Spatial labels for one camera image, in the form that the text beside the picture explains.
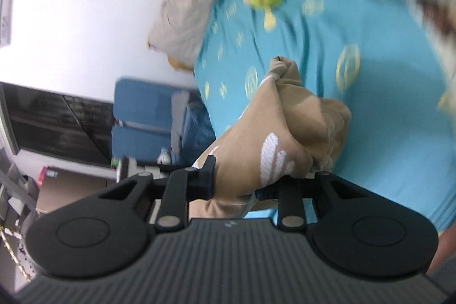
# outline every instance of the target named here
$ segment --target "blue bed sheet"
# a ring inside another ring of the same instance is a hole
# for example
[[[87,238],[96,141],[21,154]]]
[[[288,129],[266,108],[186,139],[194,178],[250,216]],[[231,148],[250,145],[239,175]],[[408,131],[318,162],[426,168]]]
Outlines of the blue bed sheet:
[[[404,1],[284,0],[270,15],[242,0],[216,2],[195,64],[216,136],[237,121],[277,55],[296,61],[303,86],[352,112],[335,173],[439,230],[450,225],[456,163],[438,109],[445,85]]]

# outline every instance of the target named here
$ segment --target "brown garment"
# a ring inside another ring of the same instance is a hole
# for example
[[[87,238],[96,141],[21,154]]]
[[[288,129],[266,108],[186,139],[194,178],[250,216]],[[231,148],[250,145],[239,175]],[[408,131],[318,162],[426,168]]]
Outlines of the brown garment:
[[[196,161],[199,168],[208,155],[216,157],[215,192],[212,200],[190,203],[190,218],[243,217],[257,189],[286,174],[304,178],[331,170],[350,118],[341,102],[317,98],[301,86],[294,61],[272,59],[239,120]]]

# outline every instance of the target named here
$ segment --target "cardboard box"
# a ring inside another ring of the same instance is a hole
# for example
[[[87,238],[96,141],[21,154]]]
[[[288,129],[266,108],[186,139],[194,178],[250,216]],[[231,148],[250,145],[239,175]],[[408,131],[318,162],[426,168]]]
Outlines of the cardboard box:
[[[59,168],[47,168],[36,210],[50,213],[113,185],[113,179],[88,176]]]

